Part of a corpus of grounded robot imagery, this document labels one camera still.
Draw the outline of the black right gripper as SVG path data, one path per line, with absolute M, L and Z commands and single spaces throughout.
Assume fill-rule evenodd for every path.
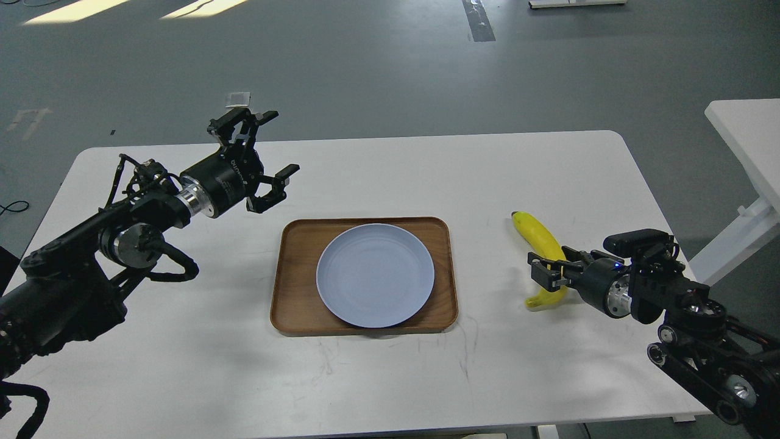
M 586 252 L 562 246 L 562 252 L 565 260 L 527 254 L 530 277 L 538 286 L 551 293 L 572 286 L 585 303 L 610 318 L 630 314 L 629 269 L 624 259 L 597 249 Z

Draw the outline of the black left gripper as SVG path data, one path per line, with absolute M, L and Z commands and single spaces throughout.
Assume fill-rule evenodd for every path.
M 205 197 L 202 203 L 205 216 L 217 218 L 245 198 L 246 210 L 257 214 L 285 200 L 285 187 L 300 166 L 291 163 L 270 177 L 264 175 L 260 156 L 254 151 L 259 128 L 278 116 L 276 110 L 256 114 L 247 107 L 237 107 L 210 120 L 207 133 L 217 139 L 217 152 L 180 175 L 184 183 L 200 187 Z M 260 183 L 271 189 L 258 197 L 255 193 Z

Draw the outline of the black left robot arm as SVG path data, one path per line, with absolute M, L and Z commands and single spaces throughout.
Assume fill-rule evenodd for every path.
M 218 150 L 179 174 L 156 160 L 121 154 L 105 206 L 21 261 L 27 278 L 2 295 L 1 305 L 2 414 L 12 396 L 36 402 L 17 437 L 34 436 L 50 403 L 41 387 L 9 382 L 22 365 L 71 341 L 94 341 L 122 323 L 125 300 L 142 281 L 197 277 L 197 262 L 165 241 L 165 231 L 186 227 L 200 213 L 217 218 L 240 202 L 262 213 L 285 200 L 300 167 L 290 164 L 270 176 L 255 150 L 259 128 L 277 116 L 237 107 L 212 119 L 207 133 Z

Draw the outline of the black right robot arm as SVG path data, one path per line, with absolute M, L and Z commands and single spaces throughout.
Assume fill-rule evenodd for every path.
M 709 287 L 684 275 L 679 245 L 661 230 L 611 235 L 603 250 L 563 246 L 539 253 L 544 235 L 524 232 L 534 250 L 530 276 L 546 291 L 571 287 L 606 316 L 661 320 L 652 364 L 721 421 L 743 425 L 753 438 L 778 437 L 778 339 L 728 314 Z

